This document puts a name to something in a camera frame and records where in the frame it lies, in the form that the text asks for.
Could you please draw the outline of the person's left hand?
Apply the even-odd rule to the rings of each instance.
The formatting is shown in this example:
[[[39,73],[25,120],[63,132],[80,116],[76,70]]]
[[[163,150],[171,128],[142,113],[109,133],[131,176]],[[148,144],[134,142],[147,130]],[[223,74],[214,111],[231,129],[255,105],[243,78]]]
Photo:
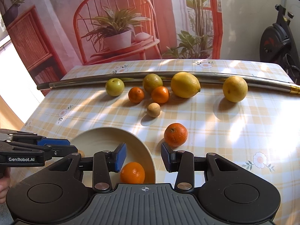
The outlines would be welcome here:
[[[3,177],[0,179],[0,204],[6,202],[7,192],[10,189],[11,177],[10,168],[6,168]]]

